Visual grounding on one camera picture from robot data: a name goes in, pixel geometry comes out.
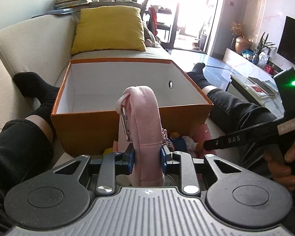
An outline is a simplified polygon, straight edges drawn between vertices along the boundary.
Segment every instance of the vase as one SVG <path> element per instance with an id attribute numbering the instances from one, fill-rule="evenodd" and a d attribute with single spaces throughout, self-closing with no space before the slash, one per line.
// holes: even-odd
<path id="1" fill-rule="evenodd" d="M 251 62 L 252 62 L 254 65 L 258 64 L 258 62 L 259 62 L 259 54 L 258 54 L 258 53 L 254 54 L 254 56 L 253 56 Z"/>
<path id="2" fill-rule="evenodd" d="M 236 38 L 235 50 L 238 54 L 242 54 L 242 52 L 246 49 L 250 49 L 252 42 L 240 36 Z"/>
<path id="3" fill-rule="evenodd" d="M 233 40 L 232 40 L 232 42 L 231 42 L 231 44 L 230 44 L 230 49 L 232 50 L 232 51 L 236 51 L 235 50 L 235 44 L 236 44 L 236 38 L 237 38 L 237 36 L 236 35 L 233 35 Z"/>

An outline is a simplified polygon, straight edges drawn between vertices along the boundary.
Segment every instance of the label sticker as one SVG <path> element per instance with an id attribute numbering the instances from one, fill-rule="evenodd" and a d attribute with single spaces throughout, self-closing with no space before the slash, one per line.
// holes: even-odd
<path id="1" fill-rule="evenodd" d="M 278 125 L 277 130 L 278 130 L 280 136 L 284 135 L 286 133 L 289 133 L 291 131 L 294 131 L 295 130 L 295 118 Z"/>

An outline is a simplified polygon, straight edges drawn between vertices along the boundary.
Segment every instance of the hand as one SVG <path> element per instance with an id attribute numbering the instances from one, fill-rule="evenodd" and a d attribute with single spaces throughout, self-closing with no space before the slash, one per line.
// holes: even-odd
<path id="1" fill-rule="evenodd" d="M 283 185 L 290 191 L 295 190 L 295 176 L 292 175 L 292 169 L 289 166 L 277 163 L 271 152 L 265 151 L 263 158 L 268 162 L 268 168 L 274 181 Z M 295 160 L 295 142 L 286 152 L 284 160 L 287 163 L 291 163 Z"/>

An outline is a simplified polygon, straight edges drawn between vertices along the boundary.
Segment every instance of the black sock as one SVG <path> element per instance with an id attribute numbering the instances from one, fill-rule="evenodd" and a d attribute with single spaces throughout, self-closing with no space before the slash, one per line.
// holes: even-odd
<path id="1" fill-rule="evenodd" d="M 204 63 L 197 63 L 194 65 L 194 68 L 191 72 L 188 72 L 187 75 L 199 86 L 200 89 L 203 89 L 206 86 L 212 85 L 205 79 L 203 75 L 203 68 L 205 67 Z"/>
<path id="2" fill-rule="evenodd" d="M 50 115 L 59 88 L 46 83 L 38 74 L 33 72 L 18 73 L 14 75 L 13 81 L 23 96 L 39 100 L 41 106 L 30 115 L 38 115 L 43 118 L 51 127 L 55 137 L 56 131 Z"/>

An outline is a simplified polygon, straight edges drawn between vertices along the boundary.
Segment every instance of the yellow pillow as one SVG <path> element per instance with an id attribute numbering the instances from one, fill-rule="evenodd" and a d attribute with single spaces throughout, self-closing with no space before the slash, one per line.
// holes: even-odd
<path id="1" fill-rule="evenodd" d="M 144 52 L 140 9 L 122 5 L 82 9 L 71 54 L 93 50 Z"/>

